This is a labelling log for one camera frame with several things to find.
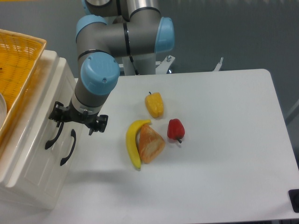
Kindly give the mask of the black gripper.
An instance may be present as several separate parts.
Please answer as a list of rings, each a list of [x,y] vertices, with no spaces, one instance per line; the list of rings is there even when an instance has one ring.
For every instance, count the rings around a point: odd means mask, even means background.
[[[63,122],[77,122],[84,124],[89,128],[89,135],[94,132],[103,133],[108,123],[108,115],[88,114],[88,112],[79,112],[73,104],[67,107],[59,101],[54,103],[54,107],[49,115],[49,119],[55,121],[56,127],[60,127]]]

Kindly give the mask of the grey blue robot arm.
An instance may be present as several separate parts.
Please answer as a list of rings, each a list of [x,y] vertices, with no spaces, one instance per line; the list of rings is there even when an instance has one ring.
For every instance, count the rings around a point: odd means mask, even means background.
[[[86,16],[76,26],[79,78],[68,106],[54,104],[49,119],[59,131],[67,122],[104,132],[108,117],[99,112],[117,84],[118,57],[167,52],[174,48],[172,20],[156,0],[85,0]]]

